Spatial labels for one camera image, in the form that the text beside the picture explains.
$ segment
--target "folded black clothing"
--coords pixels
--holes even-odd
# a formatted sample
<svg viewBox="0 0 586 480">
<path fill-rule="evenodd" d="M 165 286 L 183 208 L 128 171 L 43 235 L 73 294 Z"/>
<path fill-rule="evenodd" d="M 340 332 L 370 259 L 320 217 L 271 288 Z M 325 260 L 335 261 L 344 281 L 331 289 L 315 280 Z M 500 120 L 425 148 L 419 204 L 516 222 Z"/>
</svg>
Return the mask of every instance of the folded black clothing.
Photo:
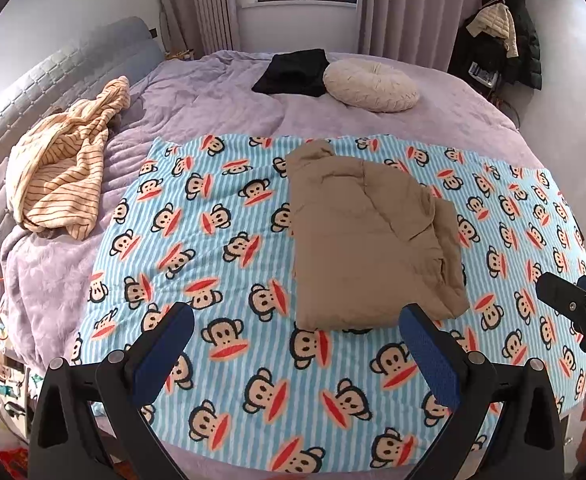
<svg viewBox="0 0 586 480">
<path fill-rule="evenodd" d="M 320 97 L 326 93 L 322 82 L 329 66 L 321 48 L 276 54 L 266 72 L 253 85 L 260 94 L 303 94 Z"/>
</svg>

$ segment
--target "quilted headboard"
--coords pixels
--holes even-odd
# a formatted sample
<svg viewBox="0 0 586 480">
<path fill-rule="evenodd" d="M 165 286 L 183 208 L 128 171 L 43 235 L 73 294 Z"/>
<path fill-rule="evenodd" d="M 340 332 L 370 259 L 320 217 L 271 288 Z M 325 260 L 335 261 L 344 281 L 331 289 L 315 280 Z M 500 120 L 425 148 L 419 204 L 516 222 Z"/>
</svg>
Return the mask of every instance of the quilted headboard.
<svg viewBox="0 0 586 480">
<path fill-rule="evenodd" d="M 58 50 L 6 90 L 0 105 L 0 247 L 15 226 L 4 190 L 11 147 L 51 107 L 66 109 L 78 98 L 93 98 L 120 75 L 133 85 L 163 59 L 144 22 L 126 18 Z"/>
</svg>

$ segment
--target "purple bedspread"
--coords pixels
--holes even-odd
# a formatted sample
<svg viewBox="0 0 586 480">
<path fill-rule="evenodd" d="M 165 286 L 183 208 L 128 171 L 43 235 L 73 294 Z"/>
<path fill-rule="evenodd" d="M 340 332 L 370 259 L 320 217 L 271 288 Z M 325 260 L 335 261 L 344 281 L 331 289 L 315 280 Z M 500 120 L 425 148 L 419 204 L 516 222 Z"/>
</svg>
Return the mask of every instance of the purple bedspread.
<svg viewBox="0 0 586 480">
<path fill-rule="evenodd" d="M 335 60 L 350 55 L 333 55 Z M 88 279 L 110 213 L 137 176 L 155 137 L 183 143 L 204 134 L 323 138 L 392 134 L 402 139 L 474 150 L 514 166 L 541 163 L 513 123 L 461 80 L 443 72 L 384 60 L 416 82 L 417 105 L 396 114 L 347 107 L 320 98 L 251 91 L 269 54 L 222 51 L 199 61 L 161 63 L 132 89 L 118 133 L 105 150 L 99 222 L 77 241 L 13 229 L 2 245 L 10 339 L 39 373 L 65 354 L 84 315 Z"/>
</svg>

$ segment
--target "beige jacket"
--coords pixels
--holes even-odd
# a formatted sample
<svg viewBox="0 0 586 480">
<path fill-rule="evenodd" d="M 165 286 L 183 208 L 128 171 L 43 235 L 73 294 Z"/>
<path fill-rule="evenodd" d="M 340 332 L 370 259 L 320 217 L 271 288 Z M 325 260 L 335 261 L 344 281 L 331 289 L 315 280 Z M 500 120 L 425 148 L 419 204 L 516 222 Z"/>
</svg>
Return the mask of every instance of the beige jacket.
<svg viewBox="0 0 586 480">
<path fill-rule="evenodd" d="M 97 221 L 106 124 L 130 105 L 128 79 L 106 83 L 93 100 L 39 121 L 10 150 L 6 200 L 18 224 L 33 232 L 65 227 L 83 240 Z"/>
<path fill-rule="evenodd" d="M 395 326 L 413 302 L 434 320 L 467 310 L 451 202 L 395 168 L 335 156 L 324 140 L 286 161 L 300 328 Z"/>
<path fill-rule="evenodd" d="M 506 5 L 495 4 L 484 7 L 467 25 L 467 30 L 473 37 L 476 37 L 480 32 L 486 32 L 494 38 L 503 39 L 506 57 L 518 57 L 515 23 L 513 23 L 513 16 Z"/>
</svg>

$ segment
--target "window sill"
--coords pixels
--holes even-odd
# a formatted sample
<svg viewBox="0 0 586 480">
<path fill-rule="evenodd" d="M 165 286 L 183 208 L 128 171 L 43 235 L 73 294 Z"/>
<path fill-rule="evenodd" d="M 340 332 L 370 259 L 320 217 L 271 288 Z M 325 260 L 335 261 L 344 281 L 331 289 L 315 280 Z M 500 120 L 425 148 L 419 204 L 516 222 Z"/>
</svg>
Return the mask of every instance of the window sill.
<svg viewBox="0 0 586 480">
<path fill-rule="evenodd" d="M 350 2 L 332 2 L 330 0 L 273 0 L 270 2 L 253 2 L 240 6 L 241 9 L 250 9 L 251 7 L 270 7 L 278 5 L 322 5 L 334 7 L 350 7 L 355 9 L 358 4 Z"/>
</svg>

